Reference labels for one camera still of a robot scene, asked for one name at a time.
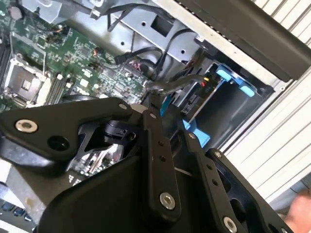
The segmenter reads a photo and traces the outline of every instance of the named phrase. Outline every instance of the white corrugated surface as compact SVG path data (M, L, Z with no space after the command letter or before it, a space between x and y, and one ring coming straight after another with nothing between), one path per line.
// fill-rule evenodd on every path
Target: white corrugated surface
M311 171L311 69L226 153L268 201Z
M311 0L252 0L311 47Z

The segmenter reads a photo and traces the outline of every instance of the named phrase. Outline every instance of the capacitor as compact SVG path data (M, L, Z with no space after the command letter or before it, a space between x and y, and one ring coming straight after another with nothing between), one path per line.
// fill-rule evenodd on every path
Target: capacitor
M8 7L8 12L14 20L21 20L24 18L23 8L17 3L12 2Z

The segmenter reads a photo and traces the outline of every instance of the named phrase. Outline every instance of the metal panel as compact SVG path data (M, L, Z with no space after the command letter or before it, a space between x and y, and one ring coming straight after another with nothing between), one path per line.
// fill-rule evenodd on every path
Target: metal panel
M222 37L212 28L208 27L204 22L182 7L173 0L153 0L158 6L165 9L173 17L183 22L187 27L198 33L203 39L215 46L226 56L234 60L248 72L260 79L263 83L275 86L279 79L265 69L261 64L253 60L250 56L242 52L235 45L230 43L226 38Z
M253 0L303 43L311 46L311 2L308 0Z
M227 151L268 201L311 172L311 68Z

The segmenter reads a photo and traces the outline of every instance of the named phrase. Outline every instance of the hand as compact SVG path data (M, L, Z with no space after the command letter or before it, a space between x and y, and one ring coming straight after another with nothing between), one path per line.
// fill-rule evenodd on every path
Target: hand
M308 233L311 230L311 190L300 192L291 204L285 218L294 233Z

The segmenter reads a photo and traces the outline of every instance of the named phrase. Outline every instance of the black metal arm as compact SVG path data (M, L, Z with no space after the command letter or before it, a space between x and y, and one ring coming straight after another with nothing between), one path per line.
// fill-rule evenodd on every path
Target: black metal arm
M1 158L47 205L39 233L292 232L220 151L204 154L181 124L167 139L159 96L149 100L140 110L107 98L0 115ZM115 165L49 200L35 187L56 187L74 158L112 144L124 145Z

